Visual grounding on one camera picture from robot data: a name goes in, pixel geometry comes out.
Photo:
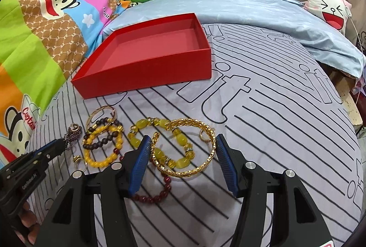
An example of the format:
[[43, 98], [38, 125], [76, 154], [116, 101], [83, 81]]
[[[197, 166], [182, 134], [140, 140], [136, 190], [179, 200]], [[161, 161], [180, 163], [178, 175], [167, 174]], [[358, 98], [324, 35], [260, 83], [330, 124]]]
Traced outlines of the person's left hand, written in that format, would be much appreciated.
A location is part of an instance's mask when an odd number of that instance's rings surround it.
[[24, 237], [17, 230], [15, 231], [15, 233], [23, 243], [29, 243], [31, 245], [34, 245], [37, 239], [37, 235], [40, 231], [40, 223], [38, 223], [36, 215], [31, 211], [28, 202], [25, 202], [23, 204], [22, 210], [19, 212], [18, 216], [20, 217], [22, 224], [26, 228], [28, 228], [29, 234], [27, 235], [27, 237]]

